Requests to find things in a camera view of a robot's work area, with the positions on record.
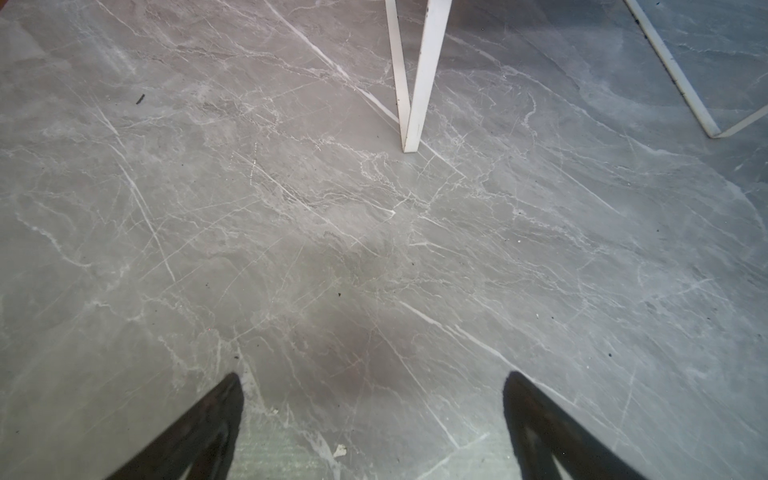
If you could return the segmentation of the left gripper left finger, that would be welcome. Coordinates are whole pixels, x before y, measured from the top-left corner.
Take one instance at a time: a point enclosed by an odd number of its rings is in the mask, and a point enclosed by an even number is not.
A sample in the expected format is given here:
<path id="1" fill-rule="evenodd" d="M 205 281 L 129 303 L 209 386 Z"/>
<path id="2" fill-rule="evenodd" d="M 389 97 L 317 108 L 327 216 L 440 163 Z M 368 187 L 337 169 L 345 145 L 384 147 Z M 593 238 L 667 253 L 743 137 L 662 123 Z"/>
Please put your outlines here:
<path id="1" fill-rule="evenodd" d="M 231 372 L 109 477 L 225 479 L 244 408 L 239 376 Z"/>

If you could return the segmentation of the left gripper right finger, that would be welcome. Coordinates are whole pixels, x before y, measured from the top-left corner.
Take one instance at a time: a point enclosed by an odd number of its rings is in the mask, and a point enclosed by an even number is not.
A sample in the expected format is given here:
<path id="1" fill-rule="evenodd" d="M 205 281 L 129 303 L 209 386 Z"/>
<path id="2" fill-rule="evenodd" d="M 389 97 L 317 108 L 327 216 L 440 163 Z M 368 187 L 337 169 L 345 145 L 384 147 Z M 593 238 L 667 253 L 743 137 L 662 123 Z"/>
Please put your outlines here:
<path id="1" fill-rule="evenodd" d="M 644 476 L 580 425 L 528 377 L 507 376 L 503 411 L 523 479 L 642 479 Z"/>

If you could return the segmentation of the white two-tier shelf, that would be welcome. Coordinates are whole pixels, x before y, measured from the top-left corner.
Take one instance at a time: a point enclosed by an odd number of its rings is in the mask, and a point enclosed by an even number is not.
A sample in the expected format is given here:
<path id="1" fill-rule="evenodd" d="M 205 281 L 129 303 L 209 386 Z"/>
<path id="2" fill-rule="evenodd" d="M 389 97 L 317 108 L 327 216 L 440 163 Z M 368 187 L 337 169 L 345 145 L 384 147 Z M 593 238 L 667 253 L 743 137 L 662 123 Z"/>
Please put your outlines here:
<path id="1" fill-rule="evenodd" d="M 637 1 L 627 1 L 625 5 L 708 138 L 715 140 L 729 138 L 767 115 L 767 107 L 762 106 L 727 129 L 721 129 L 653 26 L 641 4 Z M 385 1 L 401 148 L 405 153 L 417 152 L 421 144 L 421 136 L 451 10 L 452 3 L 450 1 L 433 0 L 426 4 L 415 83 L 414 87 L 410 88 L 397 3 L 391 0 Z"/>

